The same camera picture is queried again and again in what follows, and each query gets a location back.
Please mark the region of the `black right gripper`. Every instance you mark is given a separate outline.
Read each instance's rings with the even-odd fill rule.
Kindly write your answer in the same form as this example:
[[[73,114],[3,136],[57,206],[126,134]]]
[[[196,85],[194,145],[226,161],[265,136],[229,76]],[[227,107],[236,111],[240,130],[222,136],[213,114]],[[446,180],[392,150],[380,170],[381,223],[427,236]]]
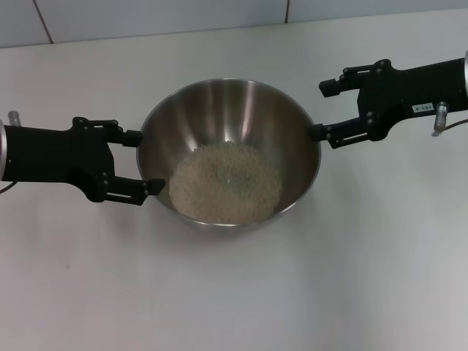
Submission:
[[[307,128],[314,142],[327,141],[331,148],[383,140],[405,119],[435,115],[440,103],[449,113],[467,109],[463,58],[406,70],[394,69],[389,60],[382,67],[378,63],[345,67],[338,79],[320,82],[319,89],[324,97],[359,90],[361,118]]]

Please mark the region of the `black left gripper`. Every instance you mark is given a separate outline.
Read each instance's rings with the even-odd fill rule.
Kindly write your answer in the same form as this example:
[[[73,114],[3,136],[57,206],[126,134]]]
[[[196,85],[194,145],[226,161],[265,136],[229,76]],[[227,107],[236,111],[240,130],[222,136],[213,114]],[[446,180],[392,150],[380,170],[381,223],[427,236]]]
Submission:
[[[13,183],[70,184],[94,203],[142,205],[158,196],[165,179],[113,177],[108,143],[138,147],[143,133],[125,131],[117,120],[75,117],[67,130],[5,126],[1,179]]]

